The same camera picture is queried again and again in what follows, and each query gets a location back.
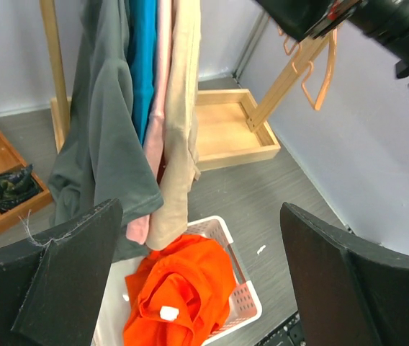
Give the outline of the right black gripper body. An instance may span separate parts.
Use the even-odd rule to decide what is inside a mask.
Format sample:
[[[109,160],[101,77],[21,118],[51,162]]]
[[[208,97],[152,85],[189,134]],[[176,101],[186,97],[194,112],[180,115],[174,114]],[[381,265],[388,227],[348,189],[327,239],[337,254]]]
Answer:
[[[279,29],[297,42],[317,38],[348,19],[362,1],[257,0]]]

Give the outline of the orange t shirt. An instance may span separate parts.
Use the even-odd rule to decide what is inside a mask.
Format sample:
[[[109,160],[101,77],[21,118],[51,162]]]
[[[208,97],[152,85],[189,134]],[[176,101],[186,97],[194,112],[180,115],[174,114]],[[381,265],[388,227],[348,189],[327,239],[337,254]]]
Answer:
[[[125,284],[131,312],[124,345],[202,345],[227,320],[236,287],[227,252],[197,234],[151,252]]]

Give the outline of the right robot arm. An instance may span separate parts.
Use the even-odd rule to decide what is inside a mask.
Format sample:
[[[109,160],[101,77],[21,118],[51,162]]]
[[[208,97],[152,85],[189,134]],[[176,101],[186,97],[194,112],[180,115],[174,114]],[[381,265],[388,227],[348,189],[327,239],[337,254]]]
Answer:
[[[297,42],[325,37],[350,22],[399,61],[395,77],[409,77],[409,0],[259,1],[258,4]]]

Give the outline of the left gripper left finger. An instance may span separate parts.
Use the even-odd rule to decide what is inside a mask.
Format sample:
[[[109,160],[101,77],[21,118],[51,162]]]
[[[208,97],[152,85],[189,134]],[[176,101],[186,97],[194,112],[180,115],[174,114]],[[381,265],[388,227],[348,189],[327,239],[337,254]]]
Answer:
[[[90,345],[122,220],[108,200],[0,248],[0,345]]]

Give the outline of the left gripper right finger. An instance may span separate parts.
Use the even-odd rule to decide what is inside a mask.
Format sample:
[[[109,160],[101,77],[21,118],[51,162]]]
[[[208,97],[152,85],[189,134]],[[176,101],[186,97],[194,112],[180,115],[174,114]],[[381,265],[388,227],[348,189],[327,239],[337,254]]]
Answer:
[[[291,203],[280,228],[308,345],[409,345],[409,255]]]

